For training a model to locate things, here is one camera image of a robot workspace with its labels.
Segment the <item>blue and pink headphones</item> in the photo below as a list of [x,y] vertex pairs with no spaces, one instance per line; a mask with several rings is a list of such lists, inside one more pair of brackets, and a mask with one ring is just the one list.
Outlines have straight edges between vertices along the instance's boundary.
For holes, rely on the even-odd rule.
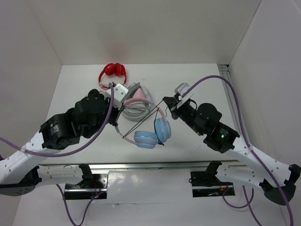
[[133,102],[148,103],[151,105],[151,111],[138,122],[126,119],[128,122],[132,122],[133,125],[125,133],[122,133],[116,126],[116,132],[121,135],[125,141],[140,148],[153,149],[157,145],[164,146],[165,142],[171,138],[172,135],[171,126],[166,118],[166,113],[164,113],[153,100],[148,100],[144,97],[136,97],[129,100],[125,99],[123,102],[124,109],[125,106]]

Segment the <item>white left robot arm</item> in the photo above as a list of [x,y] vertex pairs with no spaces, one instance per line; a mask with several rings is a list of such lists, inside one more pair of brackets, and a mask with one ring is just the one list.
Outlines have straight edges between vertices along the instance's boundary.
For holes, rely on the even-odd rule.
[[107,124],[117,125],[127,93],[120,87],[103,94],[93,89],[67,112],[49,118],[29,142],[0,161],[0,193],[15,197],[55,184],[89,187],[94,177],[88,164],[45,167],[41,163],[46,158],[67,156],[60,152],[78,144],[81,137],[89,139],[69,154],[78,153],[95,141]]

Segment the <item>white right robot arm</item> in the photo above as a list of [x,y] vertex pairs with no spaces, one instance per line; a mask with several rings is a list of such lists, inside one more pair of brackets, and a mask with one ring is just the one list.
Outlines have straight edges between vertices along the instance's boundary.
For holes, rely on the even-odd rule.
[[205,173],[206,181],[215,185],[218,182],[240,184],[257,189],[264,196],[279,205],[286,205],[294,196],[295,183],[301,174],[296,165],[281,163],[256,147],[246,144],[243,137],[231,127],[220,122],[222,114],[210,103],[193,108],[188,99],[179,106],[176,96],[164,97],[163,101],[174,120],[180,118],[199,136],[204,135],[204,143],[212,150],[232,157],[250,170],[234,169],[220,161],[212,161]]

